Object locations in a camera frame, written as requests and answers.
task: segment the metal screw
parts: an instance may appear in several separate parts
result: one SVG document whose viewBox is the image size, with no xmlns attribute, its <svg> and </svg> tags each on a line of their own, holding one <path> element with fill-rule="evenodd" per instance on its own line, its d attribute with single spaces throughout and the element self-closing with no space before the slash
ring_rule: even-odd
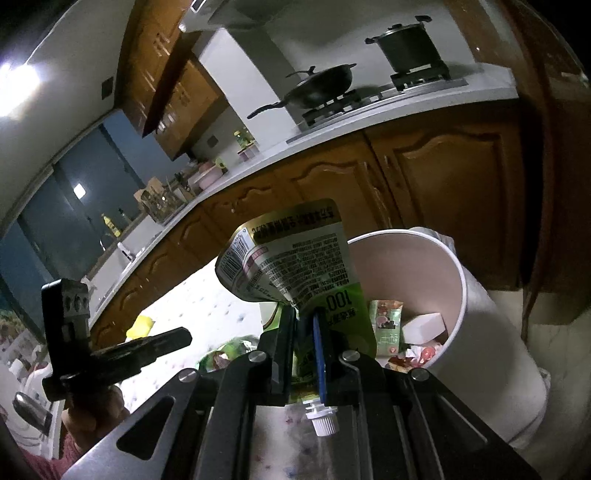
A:
<svg viewBox="0 0 591 480">
<path fill-rule="evenodd" d="M 253 350 L 248 354 L 248 359 L 254 364 L 260 364 L 267 359 L 267 354 L 260 350 Z"/>
<path fill-rule="evenodd" d="M 361 354 L 357 350 L 345 350 L 341 356 L 345 362 L 356 362 L 361 358 Z"/>
<path fill-rule="evenodd" d="M 431 375 L 424 368 L 413 368 L 410 372 L 410 376 L 417 382 L 424 382 L 425 380 L 428 380 Z"/>
<path fill-rule="evenodd" d="M 178 379 L 183 383 L 191 383 L 197 380 L 197 371 L 192 368 L 183 368 L 178 373 Z"/>
</svg>

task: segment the pot lid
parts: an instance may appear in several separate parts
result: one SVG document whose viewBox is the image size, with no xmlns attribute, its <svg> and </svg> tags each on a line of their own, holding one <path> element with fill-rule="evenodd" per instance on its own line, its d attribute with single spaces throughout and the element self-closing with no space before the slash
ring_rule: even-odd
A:
<svg viewBox="0 0 591 480">
<path fill-rule="evenodd" d="M 409 25 L 402 25 L 401 23 L 394 24 L 392 25 L 392 27 L 388 27 L 388 29 L 381 35 L 378 35 L 377 37 L 367 38 L 365 40 L 365 43 L 374 43 L 376 42 L 376 40 L 380 40 L 384 37 L 387 37 L 388 35 L 400 32 L 401 30 L 407 30 L 409 28 L 422 28 L 423 30 L 425 30 L 425 25 L 423 22 L 431 21 L 431 17 L 429 17 L 428 15 L 416 15 L 415 18 L 417 19 L 418 23 L 412 23 Z"/>
</svg>

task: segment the faucet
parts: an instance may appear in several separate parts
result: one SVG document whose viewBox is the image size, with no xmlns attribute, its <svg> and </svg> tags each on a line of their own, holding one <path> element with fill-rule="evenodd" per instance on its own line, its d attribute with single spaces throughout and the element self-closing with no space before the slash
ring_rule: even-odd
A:
<svg viewBox="0 0 591 480">
<path fill-rule="evenodd" d="M 106 252 L 106 251 L 107 251 L 107 249 L 105 248 L 105 246 L 104 246 L 104 244 L 103 244 L 103 237 L 104 237 L 104 236 L 108 236 L 108 237 L 112 238 L 112 239 L 113 239 L 113 240 L 115 240 L 117 243 L 119 242 L 119 241 L 117 240 L 117 238 L 115 237 L 115 235 L 113 235 L 112 233 L 103 233 L 103 234 L 100 236 L 100 238 L 99 238 L 99 243 L 100 243 L 100 246 L 101 246 L 101 247 L 102 247 L 102 249 L 103 249 L 103 252 Z"/>
<path fill-rule="evenodd" d="M 121 250 L 121 253 L 124 254 L 124 256 L 127 260 L 129 260 L 130 262 L 133 262 L 135 260 L 135 255 L 133 253 L 131 253 L 131 251 L 124 244 L 119 242 L 119 239 L 115 235 L 113 235 L 112 233 L 103 233 L 99 238 L 99 243 L 100 243 L 101 247 L 103 248 L 103 252 L 107 251 L 107 249 L 105 248 L 105 246 L 103 244 L 103 237 L 105 235 L 108 237 L 111 237 L 113 240 L 115 240 L 115 242 L 117 243 L 117 248 L 119 250 Z"/>
</svg>

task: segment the pan lid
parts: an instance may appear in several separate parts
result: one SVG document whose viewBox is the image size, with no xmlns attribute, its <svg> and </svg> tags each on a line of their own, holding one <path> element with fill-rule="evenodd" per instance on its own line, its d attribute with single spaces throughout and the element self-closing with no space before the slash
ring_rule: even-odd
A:
<svg viewBox="0 0 591 480">
<path fill-rule="evenodd" d="M 306 73 L 308 74 L 308 77 L 303 79 L 302 81 L 300 81 L 296 88 L 299 87 L 300 85 L 303 85 L 305 83 L 309 83 L 312 79 L 319 77 L 323 74 L 325 74 L 326 72 L 330 72 L 332 70 L 337 70 L 337 69 L 352 69 L 353 67 L 355 67 L 357 64 L 356 63 L 349 63 L 349 64 L 342 64 L 342 65 L 337 65 L 336 67 L 330 67 L 328 69 L 324 69 L 321 70 L 319 72 L 315 72 L 314 70 L 316 69 L 316 65 L 312 65 L 308 70 L 297 70 L 296 72 L 292 72 L 289 75 L 286 75 L 285 78 L 289 78 L 292 75 L 295 75 L 296 73 Z"/>
</svg>

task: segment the frying pan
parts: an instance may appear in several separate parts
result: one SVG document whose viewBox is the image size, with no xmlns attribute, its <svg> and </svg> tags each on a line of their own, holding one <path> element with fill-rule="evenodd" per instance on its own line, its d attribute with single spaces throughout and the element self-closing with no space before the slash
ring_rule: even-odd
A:
<svg viewBox="0 0 591 480">
<path fill-rule="evenodd" d="M 290 73 L 287 77 L 296 73 L 307 73 L 309 77 L 302 80 L 294 89 L 287 92 L 281 102 L 259 107 L 248 115 L 247 118 L 253 118 L 259 113 L 272 108 L 283 108 L 288 103 L 309 110 L 333 100 L 343 95 L 351 87 L 351 83 L 353 82 L 351 68 L 356 65 L 356 63 L 338 65 L 320 72 L 314 72 L 316 66 L 312 65 L 308 70 L 299 70 Z"/>
</svg>

